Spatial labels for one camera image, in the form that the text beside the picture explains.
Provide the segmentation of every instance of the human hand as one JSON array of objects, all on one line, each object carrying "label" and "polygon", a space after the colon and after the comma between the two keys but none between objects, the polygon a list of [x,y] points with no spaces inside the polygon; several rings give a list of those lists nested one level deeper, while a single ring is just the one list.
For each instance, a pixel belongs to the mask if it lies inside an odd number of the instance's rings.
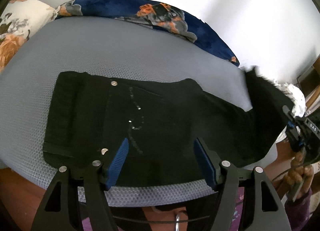
[{"label": "human hand", "polygon": [[[298,166],[299,164],[302,164],[302,159],[303,159],[302,153],[301,152],[296,153],[295,158],[291,161],[291,167],[295,167],[295,166]],[[293,186],[295,183],[301,183],[303,176],[305,176],[306,178],[297,195],[297,199],[301,198],[310,189],[311,182],[314,176],[312,165],[290,169],[288,173],[284,176],[284,181],[291,186]]]}]

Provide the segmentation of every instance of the gray mesh fabric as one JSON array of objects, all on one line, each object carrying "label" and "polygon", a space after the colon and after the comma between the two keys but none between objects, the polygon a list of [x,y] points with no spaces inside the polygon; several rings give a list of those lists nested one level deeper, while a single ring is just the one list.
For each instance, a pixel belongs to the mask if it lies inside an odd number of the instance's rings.
[{"label": "gray mesh fabric", "polygon": [[[62,71],[174,82],[196,80],[203,90],[251,109],[242,71],[166,32],[100,17],[68,17],[43,27],[0,74],[0,159],[47,188],[56,169],[43,160],[47,116]],[[171,186],[113,187],[110,206],[176,203],[211,194],[203,180]],[[84,200],[79,189],[80,200]]]}]

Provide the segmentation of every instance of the metal screw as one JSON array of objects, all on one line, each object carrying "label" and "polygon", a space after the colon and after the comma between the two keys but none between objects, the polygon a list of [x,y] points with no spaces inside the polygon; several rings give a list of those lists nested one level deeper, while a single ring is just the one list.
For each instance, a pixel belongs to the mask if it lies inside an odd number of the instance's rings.
[{"label": "metal screw", "polygon": [[256,167],[256,172],[257,172],[257,173],[263,173],[263,168],[261,168],[261,167]]},{"label": "metal screw", "polygon": [[92,165],[93,166],[99,166],[101,164],[101,162],[99,160],[93,161]]},{"label": "metal screw", "polygon": [[222,164],[224,167],[229,167],[229,166],[231,165],[231,163],[228,162],[228,161],[222,161],[221,164]]},{"label": "metal screw", "polygon": [[103,148],[103,149],[101,150],[101,154],[104,155],[107,151],[109,151],[107,148]]},{"label": "metal screw", "polygon": [[67,167],[66,166],[61,166],[60,168],[59,168],[59,171],[60,172],[65,172],[67,170]]}]

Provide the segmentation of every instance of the white wall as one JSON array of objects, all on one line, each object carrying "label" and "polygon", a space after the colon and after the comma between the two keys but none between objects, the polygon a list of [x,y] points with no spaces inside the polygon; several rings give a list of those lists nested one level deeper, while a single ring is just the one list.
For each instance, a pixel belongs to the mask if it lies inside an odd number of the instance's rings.
[{"label": "white wall", "polygon": [[[69,0],[41,0],[53,7]],[[156,0],[207,22],[245,67],[279,82],[295,78],[320,53],[320,14],[311,0]]]}]

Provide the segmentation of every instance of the white floral fabric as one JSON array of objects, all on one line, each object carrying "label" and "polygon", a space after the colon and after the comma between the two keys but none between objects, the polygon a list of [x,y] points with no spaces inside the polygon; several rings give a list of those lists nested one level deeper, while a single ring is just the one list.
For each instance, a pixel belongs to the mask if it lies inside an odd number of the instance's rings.
[{"label": "white floral fabric", "polygon": [[54,8],[38,0],[11,0],[0,17],[0,72],[30,37],[56,17]]}]

